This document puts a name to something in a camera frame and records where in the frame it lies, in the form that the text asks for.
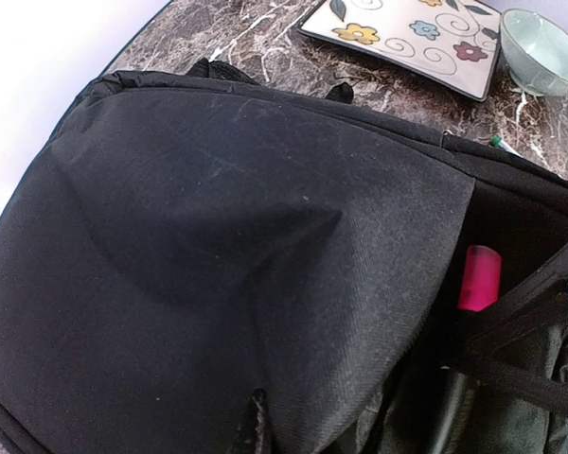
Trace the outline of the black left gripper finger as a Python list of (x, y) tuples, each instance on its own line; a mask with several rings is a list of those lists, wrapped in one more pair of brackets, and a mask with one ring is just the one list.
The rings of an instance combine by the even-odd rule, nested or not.
[(233, 454), (276, 453), (267, 393), (255, 389), (231, 442)]

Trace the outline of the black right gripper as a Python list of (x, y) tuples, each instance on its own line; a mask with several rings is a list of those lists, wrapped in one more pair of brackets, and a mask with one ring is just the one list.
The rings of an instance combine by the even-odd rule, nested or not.
[(556, 324), (568, 327), (568, 243), (498, 303), (462, 317), (448, 335), (444, 364), (568, 417), (568, 379), (558, 382), (502, 360), (517, 342)]

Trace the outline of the pink and black highlighter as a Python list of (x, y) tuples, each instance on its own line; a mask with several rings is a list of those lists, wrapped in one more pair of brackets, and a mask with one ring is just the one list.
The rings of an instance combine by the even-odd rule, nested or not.
[(502, 257), (489, 247), (468, 247), (457, 304), (460, 310), (481, 312), (498, 301), (502, 262)]

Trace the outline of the black student backpack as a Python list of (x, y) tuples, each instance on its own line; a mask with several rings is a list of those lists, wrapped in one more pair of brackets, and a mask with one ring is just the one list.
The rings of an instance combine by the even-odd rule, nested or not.
[[(8, 452), (232, 453), (255, 389), (276, 453), (568, 450), (444, 364), (468, 247), (498, 303), (568, 243), (568, 182), (349, 99), (207, 61), (85, 87), (0, 217)], [(502, 360), (564, 382), (568, 327)]]

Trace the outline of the white pen with blue cap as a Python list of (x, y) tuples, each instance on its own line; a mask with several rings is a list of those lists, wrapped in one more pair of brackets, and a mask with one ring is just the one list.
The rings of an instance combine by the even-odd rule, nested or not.
[(503, 137), (501, 137), (500, 135), (494, 135), (491, 139), (490, 139), (490, 143), (499, 149), (502, 149), (510, 154), (516, 155), (516, 156), (520, 156), (520, 153), (515, 150)]

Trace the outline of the pale green ceramic bowl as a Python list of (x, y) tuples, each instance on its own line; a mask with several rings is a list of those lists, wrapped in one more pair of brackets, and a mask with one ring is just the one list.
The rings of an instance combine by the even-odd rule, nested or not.
[(568, 96), (568, 33), (537, 12), (507, 9), (501, 50), (512, 80), (532, 96)]

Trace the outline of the floral ceramic tile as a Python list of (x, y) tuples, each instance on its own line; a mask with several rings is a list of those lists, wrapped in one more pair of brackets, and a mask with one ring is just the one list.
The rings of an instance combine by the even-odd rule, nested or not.
[(299, 31), (483, 101), (500, 51), (500, 23), (501, 13), (481, 1), (330, 0), (301, 19)]

